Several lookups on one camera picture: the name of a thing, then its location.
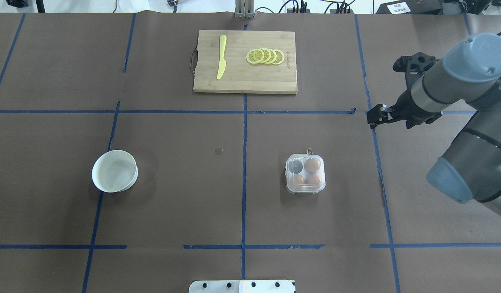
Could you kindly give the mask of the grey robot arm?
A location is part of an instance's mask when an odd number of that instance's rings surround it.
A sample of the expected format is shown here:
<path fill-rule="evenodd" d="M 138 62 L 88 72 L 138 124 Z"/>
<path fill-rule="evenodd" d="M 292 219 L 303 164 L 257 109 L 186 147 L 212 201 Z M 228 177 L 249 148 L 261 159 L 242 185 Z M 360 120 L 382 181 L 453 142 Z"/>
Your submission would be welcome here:
<path fill-rule="evenodd" d="M 426 178 L 451 200 L 478 202 L 501 218 L 501 32 L 469 35 L 442 58 L 401 56 L 392 69 L 405 74 L 405 91 L 394 105 L 371 108 L 369 127 L 432 124 L 464 102 L 472 116 Z"/>

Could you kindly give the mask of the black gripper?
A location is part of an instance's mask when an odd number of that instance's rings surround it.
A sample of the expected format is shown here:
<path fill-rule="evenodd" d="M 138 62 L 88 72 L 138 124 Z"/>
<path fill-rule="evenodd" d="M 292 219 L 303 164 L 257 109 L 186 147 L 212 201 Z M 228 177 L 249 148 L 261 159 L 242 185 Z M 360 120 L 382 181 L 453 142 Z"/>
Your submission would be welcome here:
<path fill-rule="evenodd" d="M 366 121 L 370 129 L 401 121 L 405 121 L 405 127 L 410 129 L 421 124 L 432 124 L 440 117 L 442 112 L 428 112 L 418 107 L 412 99 L 410 90 L 405 90 L 395 105 L 388 107 L 385 104 L 377 104 L 366 112 Z"/>

